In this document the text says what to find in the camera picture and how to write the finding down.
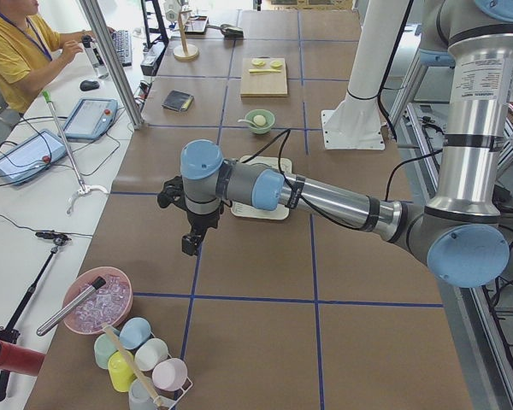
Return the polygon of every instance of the wooden cutting board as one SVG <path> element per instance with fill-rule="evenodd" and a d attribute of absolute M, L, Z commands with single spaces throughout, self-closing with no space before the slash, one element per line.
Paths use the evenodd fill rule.
<path fill-rule="evenodd" d="M 252 58 L 243 59 L 241 71 L 242 97 L 287 97 L 287 66 L 285 58 L 260 58 L 265 62 L 262 66 L 254 66 Z M 270 62 L 282 63 L 280 73 L 250 73 L 250 69 L 270 69 Z"/>

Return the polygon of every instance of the pink bowl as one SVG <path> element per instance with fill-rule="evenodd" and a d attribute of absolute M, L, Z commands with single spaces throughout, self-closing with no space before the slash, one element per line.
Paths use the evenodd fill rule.
<path fill-rule="evenodd" d="M 101 325 L 117 326 L 125 320 L 133 304 L 133 288 L 127 275 L 112 266 L 95 267 L 79 275 L 70 285 L 62 301 L 66 306 L 80 292 L 100 276 L 107 283 L 83 301 L 64 320 L 65 326 L 80 335 L 97 335 Z"/>

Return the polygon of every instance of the colorful cup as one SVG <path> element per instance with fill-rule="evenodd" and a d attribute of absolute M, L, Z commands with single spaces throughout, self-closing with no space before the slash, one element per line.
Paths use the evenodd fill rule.
<path fill-rule="evenodd" d="M 148 339 L 135 353 L 135 363 L 143 372 L 152 370 L 158 363 L 168 358 L 168 345 L 157 338 Z"/>
<path fill-rule="evenodd" d="M 129 410 L 156 410 L 152 397 L 138 379 L 129 388 Z"/>
<path fill-rule="evenodd" d="M 167 359 L 158 363 L 152 372 L 152 382 L 161 390 L 176 391 L 188 378 L 188 369 L 181 359 Z"/>
<path fill-rule="evenodd" d="M 106 334 L 99 336 L 95 343 L 93 343 L 93 352 L 95 353 L 97 366 L 104 370 L 108 370 L 110 356 L 117 351 L 118 349 Z"/>
<path fill-rule="evenodd" d="M 131 386 L 131 383 L 137 377 L 135 373 L 133 373 L 133 370 L 131 370 L 131 367 L 123 359 L 120 352 L 116 352 L 110 356 L 108 369 L 114 390 L 120 391 L 121 393 L 128 392 L 129 386 Z"/>
<path fill-rule="evenodd" d="M 150 339 L 152 330 L 145 318 L 131 318 L 121 329 L 120 342 L 127 350 L 133 350 Z"/>

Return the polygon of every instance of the lanyard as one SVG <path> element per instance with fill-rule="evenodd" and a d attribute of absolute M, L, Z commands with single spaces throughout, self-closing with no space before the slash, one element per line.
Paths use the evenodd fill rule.
<path fill-rule="evenodd" d="M 38 38 L 38 41 L 39 41 L 39 44 L 36 42 L 36 40 L 34 38 L 32 38 L 31 36 L 29 36 L 28 34 L 26 34 L 25 32 L 23 32 L 18 26 L 15 25 L 15 23 L 10 20 L 8 17 L 6 17 L 5 15 L 3 15 L 2 13 L 0 13 L 0 17 L 2 18 L 2 20 L 6 21 L 7 23 L 11 24 L 13 27 L 15 27 L 17 30 L 19 30 L 20 32 L 23 33 L 23 35 L 28 38 L 28 40 L 33 43 L 37 48 L 38 50 L 40 50 L 40 52 L 49 60 L 51 61 L 52 58 L 51 58 L 51 54 L 50 52 L 48 51 L 48 49 L 46 49 L 45 47 L 45 44 L 44 44 L 44 41 L 42 41 L 42 38 L 40 37 L 40 35 L 38 34 L 38 31 L 36 30 L 36 27 L 34 27 L 34 25 L 32 24 L 32 22 L 30 21 L 30 19 L 27 17 L 27 23 L 28 25 L 32 28 L 32 30 L 34 31 L 34 33 L 36 34 L 36 37 Z"/>

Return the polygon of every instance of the white plate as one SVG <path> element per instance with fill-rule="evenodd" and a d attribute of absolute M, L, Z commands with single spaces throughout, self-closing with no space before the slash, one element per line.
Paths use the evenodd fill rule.
<path fill-rule="evenodd" d="M 250 158 L 249 155 L 242 156 L 239 160 L 245 161 Z M 277 168 L 277 158 L 270 156 L 258 156 L 253 160 L 247 162 L 248 164 L 265 164 L 273 169 Z M 281 158 L 281 169 L 286 173 L 292 172 L 292 162 L 287 158 Z M 241 218 L 258 218 L 260 220 L 284 220 L 289 216 L 289 208 L 285 205 L 279 204 L 274 211 L 262 211 L 261 209 L 253 208 L 250 205 L 234 202 L 232 204 L 232 214 Z"/>

